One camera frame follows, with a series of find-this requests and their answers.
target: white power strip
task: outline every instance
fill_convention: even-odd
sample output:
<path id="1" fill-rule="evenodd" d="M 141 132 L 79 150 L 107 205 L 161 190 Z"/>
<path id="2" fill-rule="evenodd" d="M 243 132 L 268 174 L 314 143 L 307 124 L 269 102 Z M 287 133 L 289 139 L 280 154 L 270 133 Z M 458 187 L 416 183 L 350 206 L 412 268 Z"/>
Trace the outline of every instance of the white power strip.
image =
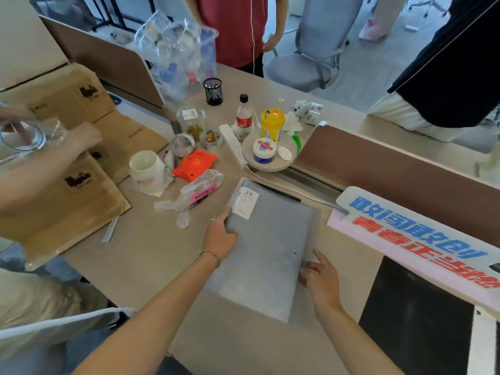
<path id="1" fill-rule="evenodd" d="M 224 139 L 231 148 L 231 151 L 233 152 L 234 157 L 240 164 L 241 168 L 245 168 L 248 163 L 245 160 L 245 157 L 243 157 L 243 149 L 241 148 L 241 143 L 238 142 L 238 139 L 231 130 L 231 127 L 228 124 L 224 124 L 219 126 L 219 130 L 221 131 L 221 134 L 224 136 Z"/>

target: yellow container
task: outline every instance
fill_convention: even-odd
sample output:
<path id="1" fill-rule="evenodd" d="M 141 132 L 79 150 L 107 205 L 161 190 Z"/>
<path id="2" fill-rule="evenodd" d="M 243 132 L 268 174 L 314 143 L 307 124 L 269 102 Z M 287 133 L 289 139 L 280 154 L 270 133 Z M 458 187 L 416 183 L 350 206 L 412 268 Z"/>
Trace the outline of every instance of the yellow container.
<path id="1" fill-rule="evenodd" d="M 278 142 L 285 121 L 285 115 L 281 110 L 268 109 L 263 111 L 260 116 L 260 124 L 262 126 L 260 136 Z"/>

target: person in red shirt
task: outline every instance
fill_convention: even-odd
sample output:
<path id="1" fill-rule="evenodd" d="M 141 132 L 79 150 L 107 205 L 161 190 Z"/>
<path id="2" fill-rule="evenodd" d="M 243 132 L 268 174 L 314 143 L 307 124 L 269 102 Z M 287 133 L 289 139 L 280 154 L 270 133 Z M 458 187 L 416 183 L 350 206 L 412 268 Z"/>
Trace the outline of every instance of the person in red shirt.
<path id="1" fill-rule="evenodd" d="M 196 22 L 219 32 L 216 39 L 217 62 L 264 77 L 262 57 L 264 52 L 273 50 L 283 36 L 289 0 L 276 0 L 276 32 L 266 43 L 263 38 L 267 0 L 185 2 Z"/>

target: bracelet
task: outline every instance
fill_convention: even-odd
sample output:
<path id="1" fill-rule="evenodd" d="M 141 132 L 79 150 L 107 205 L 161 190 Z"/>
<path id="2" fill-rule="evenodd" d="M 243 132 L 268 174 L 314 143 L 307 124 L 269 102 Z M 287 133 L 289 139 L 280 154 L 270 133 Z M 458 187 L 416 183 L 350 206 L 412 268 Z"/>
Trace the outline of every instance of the bracelet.
<path id="1" fill-rule="evenodd" d="M 217 260 L 217 268 L 219 268 L 221 266 L 221 259 L 218 257 L 217 254 L 215 254 L 209 250 L 202 250 L 199 254 L 202 255 L 204 252 L 209 252 L 210 254 L 212 254 L 214 256 L 214 258 Z"/>

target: brown desk divider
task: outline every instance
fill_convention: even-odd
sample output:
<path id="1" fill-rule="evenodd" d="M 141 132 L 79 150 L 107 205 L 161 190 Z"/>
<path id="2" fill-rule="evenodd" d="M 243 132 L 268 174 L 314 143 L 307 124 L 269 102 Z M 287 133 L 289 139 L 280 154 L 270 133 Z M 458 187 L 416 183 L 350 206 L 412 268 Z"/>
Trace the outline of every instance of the brown desk divider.
<path id="1" fill-rule="evenodd" d="M 500 247 L 500 189 L 332 126 L 319 126 L 293 164 L 355 185 Z"/>
<path id="2" fill-rule="evenodd" d="M 133 50 L 40 16 L 64 54 L 112 86 L 158 107 L 164 105 L 146 63 Z"/>

